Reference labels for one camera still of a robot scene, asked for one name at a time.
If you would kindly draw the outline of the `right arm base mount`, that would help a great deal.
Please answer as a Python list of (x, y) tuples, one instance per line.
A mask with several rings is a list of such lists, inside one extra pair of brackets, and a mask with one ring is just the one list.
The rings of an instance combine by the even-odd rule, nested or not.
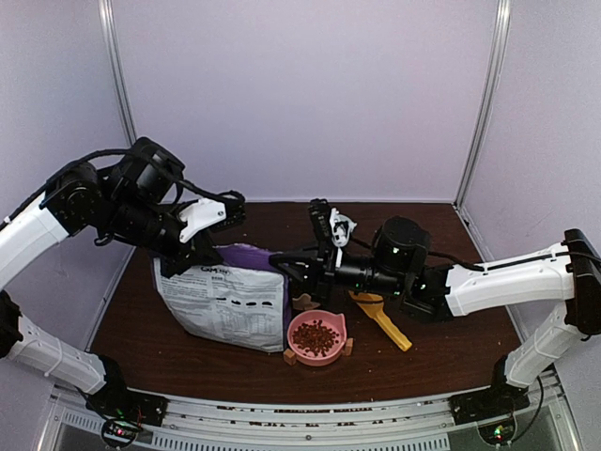
[(485, 443), (496, 448), (519, 441), (532, 427), (543, 404), (543, 399), (540, 399), (530, 423), (519, 430), (516, 412), (530, 406), (528, 388), (515, 387), (507, 382), (504, 374), (506, 360), (507, 357), (503, 356), (494, 365), (489, 387), (454, 395), (448, 400), (455, 424), (485, 422), (478, 427), (479, 435)]

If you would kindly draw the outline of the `purple puppy food bag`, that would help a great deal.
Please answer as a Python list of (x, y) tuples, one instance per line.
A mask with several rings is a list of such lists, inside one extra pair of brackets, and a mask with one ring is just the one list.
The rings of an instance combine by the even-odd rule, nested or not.
[(183, 327), (198, 337), (265, 353), (281, 352), (292, 307), (288, 280), (270, 265), (272, 251), (236, 243), (218, 248), (223, 263), (161, 275), (153, 259), (154, 287)]

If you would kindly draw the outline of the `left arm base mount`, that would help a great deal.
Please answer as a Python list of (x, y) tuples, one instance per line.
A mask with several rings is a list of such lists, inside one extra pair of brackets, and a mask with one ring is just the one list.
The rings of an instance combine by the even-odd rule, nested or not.
[(132, 391), (119, 364), (100, 355), (104, 385), (94, 394), (80, 392), (85, 406), (104, 422), (100, 437), (110, 449), (130, 446), (144, 432), (144, 426), (160, 427), (168, 405), (166, 397)]

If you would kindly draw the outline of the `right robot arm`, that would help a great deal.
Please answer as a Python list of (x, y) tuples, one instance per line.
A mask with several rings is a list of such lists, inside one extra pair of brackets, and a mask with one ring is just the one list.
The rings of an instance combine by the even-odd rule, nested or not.
[(600, 333), (600, 255), (585, 234), (568, 229), (562, 241), (527, 255), (469, 264), (456, 257), (429, 266), (431, 236), (408, 218), (394, 216), (377, 230), (367, 256), (345, 249), (342, 224), (314, 222), (316, 244), (278, 253), (270, 265), (311, 295), (327, 299), (331, 287), (396, 299), (406, 314), (426, 322), (464, 317), (493, 307), (554, 301), (533, 335), (499, 364), (501, 379), (481, 397), (487, 413), (503, 413), (548, 366), (578, 341)]

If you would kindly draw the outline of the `yellow plastic scoop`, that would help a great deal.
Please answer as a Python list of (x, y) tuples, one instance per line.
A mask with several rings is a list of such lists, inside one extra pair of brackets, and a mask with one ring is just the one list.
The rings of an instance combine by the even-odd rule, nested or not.
[(377, 294), (348, 291), (349, 299), (354, 302), (363, 313), (373, 320), (378, 327), (392, 340), (403, 352), (412, 347), (410, 340), (397, 328), (384, 311), (384, 298)]

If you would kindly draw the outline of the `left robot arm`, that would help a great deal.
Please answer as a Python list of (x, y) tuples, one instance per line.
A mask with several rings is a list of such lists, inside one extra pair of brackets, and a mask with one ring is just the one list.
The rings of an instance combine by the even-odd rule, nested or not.
[[(184, 168), (146, 137), (130, 148), (98, 150), (66, 164), (2, 221), (1, 285), (88, 227), (96, 230), (98, 246), (119, 241), (146, 248), (159, 258), (164, 277), (222, 263), (209, 233), (242, 221), (244, 198), (206, 192), (183, 177)], [(45, 332), (6, 292), (1, 357), (97, 395), (115, 417), (134, 410), (117, 362)]]

